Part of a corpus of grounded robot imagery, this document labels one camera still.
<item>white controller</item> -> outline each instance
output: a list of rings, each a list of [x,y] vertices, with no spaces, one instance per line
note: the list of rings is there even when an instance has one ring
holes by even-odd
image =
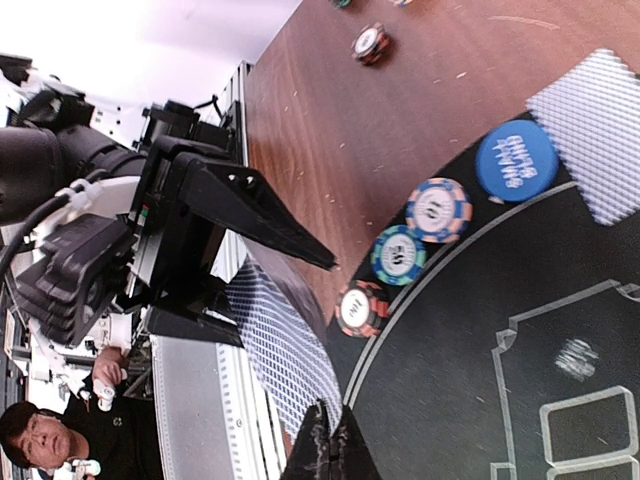
[[[127,379],[126,370],[120,370],[122,373],[122,379]],[[108,412],[111,410],[111,406],[113,405],[113,399],[116,396],[116,389],[110,385],[105,385],[102,380],[94,380],[93,381],[93,393],[98,396],[98,408],[103,412]]]
[[[102,469],[95,460],[74,460],[65,462],[53,475],[53,480],[83,480],[87,475],[97,477]]]

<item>blue poker chip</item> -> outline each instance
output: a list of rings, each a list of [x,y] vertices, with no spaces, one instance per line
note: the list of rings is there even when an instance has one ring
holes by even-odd
[[[544,192],[558,173],[551,138],[537,123],[514,120],[484,139],[476,156],[482,188],[505,202],[524,202]]]
[[[388,285],[402,286],[420,276],[427,261],[424,245],[406,225],[387,228],[377,238],[371,253],[376,276]]]
[[[460,238],[473,215],[462,185],[431,178],[416,188],[407,203],[407,225],[423,242],[450,243]]]

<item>casino table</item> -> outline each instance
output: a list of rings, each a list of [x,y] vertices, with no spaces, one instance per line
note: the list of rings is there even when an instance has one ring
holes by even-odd
[[[474,204],[460,242],[388,289],[380,337],[329,325],[382,478],[638,478],[637,215],[595,224],[564,167],[533,201],[495,203],[474,165],[479,139],[530,119],[525,100],[596,48],[637,70],[638,20],[633,2],[306,1],[250,75],[250,162],[340,262],[299,265],[325,311],[372,278],[371,245],[418,183],[457,180]],[[375,21],[394,51],[364,68],[349,47]]]

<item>man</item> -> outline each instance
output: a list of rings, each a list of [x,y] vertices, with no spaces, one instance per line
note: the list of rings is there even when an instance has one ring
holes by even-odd
[[[89,391],[94,380],[121,385],[127,363],[119,349],[105,349],[85,380]],[[12,405],[0,417],[0,444],[21,468],[51,472],[64,462],[91,459],[100,463],[98,480],[162,480],[154,405],[121,390],[109,412],[98,408],[96,395],[88,402],[72,396],[63,415],[29,402]]]

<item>black shirt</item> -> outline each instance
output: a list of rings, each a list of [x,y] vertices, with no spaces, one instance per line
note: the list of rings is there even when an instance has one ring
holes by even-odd
[[[89,376],[89,391],[92,383]],[[96,395],[88,403],[72,396],[62,422],[89,442],[89,458],[102,469],[99,480],[164,478],[153,402],[124,397],[118,389],[111,410],[103,412]]]

